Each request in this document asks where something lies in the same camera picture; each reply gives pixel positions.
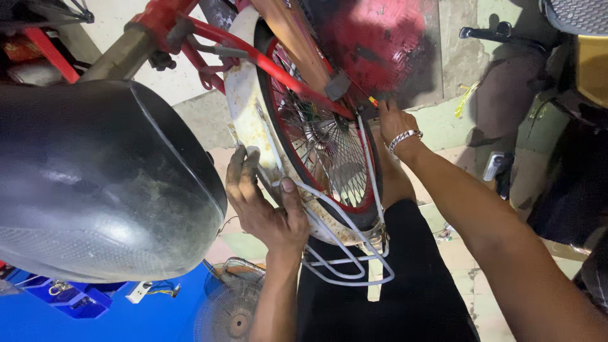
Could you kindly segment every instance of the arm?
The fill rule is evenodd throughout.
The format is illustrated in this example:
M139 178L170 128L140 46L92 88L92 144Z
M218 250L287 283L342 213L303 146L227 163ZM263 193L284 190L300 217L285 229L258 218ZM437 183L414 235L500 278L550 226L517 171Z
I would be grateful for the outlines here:
M388 145L418 129L395 102L379 104ZM420 179L482 268L518 341L606 341L608 320L564 276L534 231L493 191L416 137L395 154Z
M249 341L295 340L295 293L304 244L310 230L300 193L289 178L281 182L285 208L274 209L255 177L260 153L245 159L243 146L230 159L226 194L243 229L267 247L266 280L255 311Z

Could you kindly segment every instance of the hand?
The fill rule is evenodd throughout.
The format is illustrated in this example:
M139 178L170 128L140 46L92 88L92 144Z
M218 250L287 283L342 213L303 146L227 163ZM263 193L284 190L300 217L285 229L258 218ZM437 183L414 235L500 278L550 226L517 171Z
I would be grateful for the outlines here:
M410 113L400 110L394 98L389 99L388 102L386 100L378 102L378 111L380 112L380 132L387 147L397 135L405 131L418 129L416 118Z
M284 178L281 181L284 208L273 208L257 185L255 172L260 152L254 151L244 160L246 152L245 146L241 145L230 159L226 172L226 193L241 227L268 247L267 258L296 258L299 262L310 231L300 193L293 180Z

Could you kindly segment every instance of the black pants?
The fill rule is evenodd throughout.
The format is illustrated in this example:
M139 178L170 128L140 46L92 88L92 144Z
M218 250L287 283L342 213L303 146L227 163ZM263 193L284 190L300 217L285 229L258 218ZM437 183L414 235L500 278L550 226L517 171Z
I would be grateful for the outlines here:
M367 301L367 287L329 284L302 267L298 340L477 341L465 303L416 203L401 200L388 208L384 217L390 236L390 253L385 259L395 278L382 285L380 301ZM339 247L314 237L308 243L325 260L346 257ZM356 247L349 250L356 257L365 255ZM362 264L367 281L367 262ZM325 267L317 269L331 279L343 280ZM335 265L335 269L346 274L359 272L353 263Z

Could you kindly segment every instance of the dirty fingernail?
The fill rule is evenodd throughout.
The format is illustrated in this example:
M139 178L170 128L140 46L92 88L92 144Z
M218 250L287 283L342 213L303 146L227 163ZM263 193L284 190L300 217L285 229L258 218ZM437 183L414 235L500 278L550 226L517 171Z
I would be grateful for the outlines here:
M281 186L285 192L292 192L295 189L294 181L290 180L289 178L284 178L281 181Z

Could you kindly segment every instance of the bicycle wheel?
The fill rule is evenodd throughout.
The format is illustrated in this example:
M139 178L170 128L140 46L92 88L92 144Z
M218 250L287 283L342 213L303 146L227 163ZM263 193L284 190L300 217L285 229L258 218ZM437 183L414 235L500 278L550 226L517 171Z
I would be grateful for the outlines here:
M254 47L301 80L295 64L263 21L255 28ZM365 130L368 139L380 196L382 172L369 125L364 122L364 127L359 127L356 120L347 120L300 98L261 68L258 68L258 78L277 137L302 181L334 200L362 231L373 228L378 210L361 129ZM323 200L318 201L347 226L334 208Z

